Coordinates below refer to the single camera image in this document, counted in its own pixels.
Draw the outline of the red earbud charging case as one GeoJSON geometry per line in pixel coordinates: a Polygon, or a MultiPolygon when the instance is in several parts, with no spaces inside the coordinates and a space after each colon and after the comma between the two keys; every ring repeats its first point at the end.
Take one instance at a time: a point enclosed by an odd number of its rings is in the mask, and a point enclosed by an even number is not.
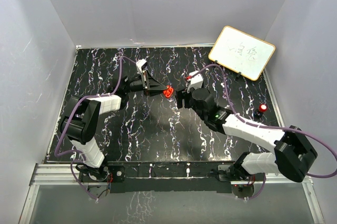
{"type": "Polygon", "coordinates": [[[166,90],[163,91],[163,95],[169,99],[174,93],[174,89],[172,86],[167,86],[166,90]]]}

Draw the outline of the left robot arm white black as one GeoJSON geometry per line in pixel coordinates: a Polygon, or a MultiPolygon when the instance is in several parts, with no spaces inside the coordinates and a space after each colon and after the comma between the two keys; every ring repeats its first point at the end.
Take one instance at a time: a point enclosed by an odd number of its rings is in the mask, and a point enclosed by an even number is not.
{"type": "Polygon", "coordinates": [[[73,96],[68,101],[58,126],[60,133],[81,152],[83,164],[76,169],[91,179],[104,181],[109,174],[105,156],[95,139],[98,119],[101,115],[124,109],[129,100],[129,93],[142,91],[144,95],[163,94],[170,98],[173,87],[155,80],[148,70],[137,73],[134,77],[113,78],[108,93],[99,97],[86,98],[73,96]]]}

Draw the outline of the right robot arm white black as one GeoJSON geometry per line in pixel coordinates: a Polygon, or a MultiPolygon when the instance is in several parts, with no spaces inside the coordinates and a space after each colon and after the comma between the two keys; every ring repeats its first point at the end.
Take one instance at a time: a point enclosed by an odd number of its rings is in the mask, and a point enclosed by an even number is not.
{"type": "Polygon", "coordinates": [[[282,174],[302,182],[318,154],[309,140],[295,126],[290,130],[266,128],[264,124],[245,119],[216,104],[205,88],[182,89],[175,95],[178,108],[192,109],[207,127],[224,135],[254,143],[266,152],[244,152],[226,171],[228,177],[247,180],[259,173],[282,174]]]}

